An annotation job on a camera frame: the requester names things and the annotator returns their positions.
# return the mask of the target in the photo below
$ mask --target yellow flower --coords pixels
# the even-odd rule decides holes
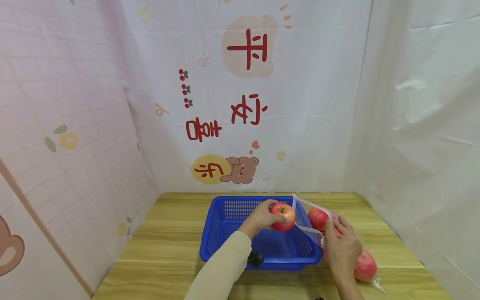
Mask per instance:
[[[78,136],[69,131],[59,136],[59,147],[67,150],[75,150],[77,148]]]
[[[123,237],[123,234],[125,233],[125,230],[127,230],[127,226],[125,223],[120,223],[119,225],[119,237]]]

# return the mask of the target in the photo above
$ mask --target sleeve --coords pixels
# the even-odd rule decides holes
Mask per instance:
[[[251,251],[252,241],[245,233],[232,233],[200,270],[184,299],[226,300]]]

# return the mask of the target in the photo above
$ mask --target black object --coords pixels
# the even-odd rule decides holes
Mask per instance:
[[[247,262],[254,267],[255,269],[258,270],[258,268],[263,264],[264,262],[264,256],[260,252],[250,252],[250,255],[248,256]]]

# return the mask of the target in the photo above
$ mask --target wood grain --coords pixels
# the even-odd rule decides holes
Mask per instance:
[[[220,194],[165,193],[136,231],[94,300],[183,299],[204,263],[204,222]],[[278,193],[272,195],[290,195]],[[366,201],[353,193],[301,193],[299,197],[343,215],[368,245],[386,294],[359,283],[365,299],[450,299]],[[339,299],[329,269],[321,262],[301,272],[246,271],[228,299]]]

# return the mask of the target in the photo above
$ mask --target red chinese character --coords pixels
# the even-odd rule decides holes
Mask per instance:
[[[195,133],[195,136],[192,137],[190,134],[190,124],[193,124],[193,132]],[[185,127],[187,128],[187,135],[188,138],[191,140],[198,140],[199,142],[202,142],[202,135],[203,136],[213,136],[215,135],[218,137],[218,132],[222,129],[222,127],[218,126],[217,121],[215,120],[213,123],[203,123],[200,124],[200,120],[195,118],[195,121],[190,120],[185,123]]]
[[[199,165],[199,167],[201,167],[201,168],[206,168],[205,165]],[[221,167],[219,164],[214,164],[214,163],[209,163],[209,164],[208,164],[208,168],[205,169],[205,170],[198,170],[197,168],[194,168],[194,170],[195,170],[195,172],[198,172],[198,173],[208,172],[208,174],[210,175],[210,178],[213,177],[213,171],[216,171],[216,170],[218,170],[218,171],[220,172],[220,174],[223,175],[222,167]],[[203,174],[202,174],[202,177],[207,177],[207,174],[206,174],[206,173],[203,173]]]
[[[252,54],[252,50],[261,50],[262,51],[262,61],[267,61],[267,35],[264,34],[263,44],[261,44],[261,45],[252,45],[252,41],[250,41],[250,39],[253,40],[253,41],[258,41],[261,38],[262,38],[261,36],[254,36],[251,39],[251,31],[248,28],[247,29],[247,44],[244,45],[244,46],[228,46],[227,50],[229,50],[229,51],[244,51],[244,50],[246,50],[247,51],[247,70],[250,70],[250,62],[252,60],[252,58],[250,56],[253,56],[256,59],[260,58],[260,56],[258,56],[258,54],[256,54],[256,53]]]
[[[257,98],[257,97],[258,97],[258,94],[251,94],[251,95],[248,96],[248,98],[250,98],[250,99]],[[252,123],[253,125],[258,125],[258,123],[260,123],[260,100],[258,98],[256,99],[255,104],[256,104],[255,122],[251,121],[250,123]],[[247,123],[247,114],[246,114],[245,110],[248,110],[249,112],[253,112],[253,110],[246,104],[245,95],[242,95],[241,103],[237,104],[236,106],[232,105],[231,107],[232,107],[232,110],[233,110],[232,124],[235,123],[235,117],[236,116],[239,116],[239,117],[243,118],[243,124],[246,124]],[[264,108],[262,108],[262,111],[266,111],[267,109],[268,109],[268,106],[264,106]]]

